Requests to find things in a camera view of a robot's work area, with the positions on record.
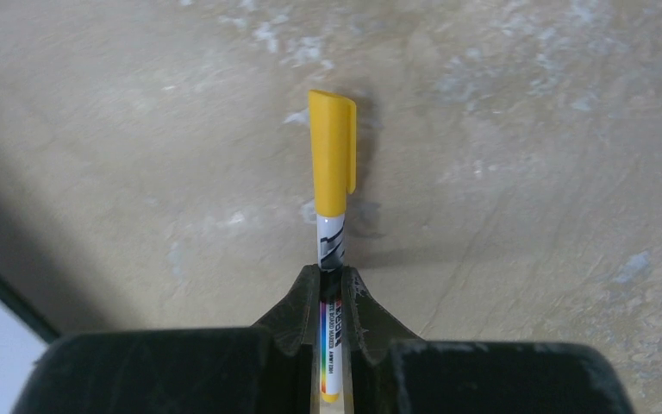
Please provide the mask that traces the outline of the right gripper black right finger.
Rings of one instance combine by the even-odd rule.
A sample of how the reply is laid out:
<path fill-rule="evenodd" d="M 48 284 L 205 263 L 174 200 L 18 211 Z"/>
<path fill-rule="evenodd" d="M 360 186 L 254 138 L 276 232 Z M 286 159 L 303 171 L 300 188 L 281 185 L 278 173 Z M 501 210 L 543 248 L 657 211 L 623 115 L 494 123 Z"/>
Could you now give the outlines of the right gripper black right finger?
<path fill-rule="evenodd" d="M 356 268 L 342 269 L 340 292 L 344 409 L 348 413 L 397 413 L 397 380 L 390 346 L 420 337 L 371 295 Z"/>

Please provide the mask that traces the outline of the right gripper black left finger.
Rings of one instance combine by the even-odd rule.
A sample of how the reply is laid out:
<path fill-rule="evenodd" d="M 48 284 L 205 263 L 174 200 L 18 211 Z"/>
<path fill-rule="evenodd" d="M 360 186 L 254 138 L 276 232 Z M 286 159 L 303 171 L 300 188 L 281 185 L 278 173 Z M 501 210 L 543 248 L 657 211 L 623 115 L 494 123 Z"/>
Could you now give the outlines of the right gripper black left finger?
<path fill-rule="evenodd" d="M 302 267 L 289 291 L 253 326 L 272 336 L 260 380 L 267 413 L 317 413 L 321 273 Z"/>

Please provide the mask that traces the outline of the yellow marker cap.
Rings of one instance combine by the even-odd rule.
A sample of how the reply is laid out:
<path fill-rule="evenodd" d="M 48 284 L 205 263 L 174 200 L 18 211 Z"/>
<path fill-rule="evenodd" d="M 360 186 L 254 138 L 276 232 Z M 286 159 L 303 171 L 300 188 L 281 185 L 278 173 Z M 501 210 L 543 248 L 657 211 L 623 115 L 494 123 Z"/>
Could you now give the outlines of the yellow marker cap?
<path fill-rule="evenodd" d="M 315 211 L 341 216 L 357 184 L 356 103 L 319 90 L 309 91 L 308 101 Z"/>

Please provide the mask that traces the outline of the white board marker pen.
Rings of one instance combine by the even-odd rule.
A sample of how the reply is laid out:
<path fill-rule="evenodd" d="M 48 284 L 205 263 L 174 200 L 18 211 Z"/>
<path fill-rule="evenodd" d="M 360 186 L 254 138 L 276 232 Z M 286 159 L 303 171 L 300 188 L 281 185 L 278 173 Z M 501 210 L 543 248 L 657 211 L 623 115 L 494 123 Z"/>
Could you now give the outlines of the white board marker pen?
<path fill-rule="evenodd" d="M 340 272 L 345 255 L 343 216 L 316 217 L 318 267 L 321 271 L 319 302 L 320 392 L 327 403 L 342 392 L 342 300 Z"/>

